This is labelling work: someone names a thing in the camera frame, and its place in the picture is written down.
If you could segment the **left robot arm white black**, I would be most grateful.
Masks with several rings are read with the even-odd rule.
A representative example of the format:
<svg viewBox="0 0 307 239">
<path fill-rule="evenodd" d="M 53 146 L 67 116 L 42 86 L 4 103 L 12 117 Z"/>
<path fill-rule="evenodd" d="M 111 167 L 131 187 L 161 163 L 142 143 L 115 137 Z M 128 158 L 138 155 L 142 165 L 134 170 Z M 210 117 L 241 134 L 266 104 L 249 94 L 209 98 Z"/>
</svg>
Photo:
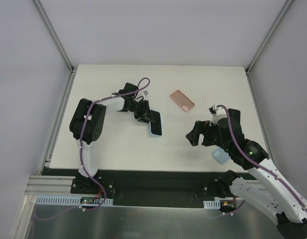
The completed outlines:
<svg viewBox="0 0 307 239">
<path fill-rule="evenodd" d="M 126 83 L 124 88 L 104 99 L 91 101 L 80 99 L 71 119 L 69 130 L 77 142 L 80 167 L 76 176 L 78 183 L 89 194 L 99 189 L 99 181 L 95 179 L 98 167 L 91 157 L 91 149 L 103 129 L 105 116 L 111 112 L 132 112 L 139 122 L 161 125 L 158 113 L 151 110 L 148 100 L 137 100 L 139 85 Z"/>
</svg>

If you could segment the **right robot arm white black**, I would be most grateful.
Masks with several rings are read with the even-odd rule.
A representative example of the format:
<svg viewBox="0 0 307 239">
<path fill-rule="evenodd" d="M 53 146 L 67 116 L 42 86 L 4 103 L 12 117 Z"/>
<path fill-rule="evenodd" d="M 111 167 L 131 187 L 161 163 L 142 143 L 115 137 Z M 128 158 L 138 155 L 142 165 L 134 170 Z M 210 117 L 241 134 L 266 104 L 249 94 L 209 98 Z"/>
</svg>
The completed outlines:
<svg viewBox="0 0 307 239">
<path fill-rule="evenodd" d="M 224 105 L 209 109 L 212 119 L 196 121 L 186 134 L 192 146 L 217 146 L 230 159 L 256 178 L 267 190 L 263 193 L 232 170 L 226 171 L 207 188 L 216 197 L 230 195 L 242 198 L 264 213 L 286 239 L 307 238 L 307 200 L 286 180 L 265 149 L 257 142 L 246 139 L 240 124 L 240 111 Z"/>
</svg>

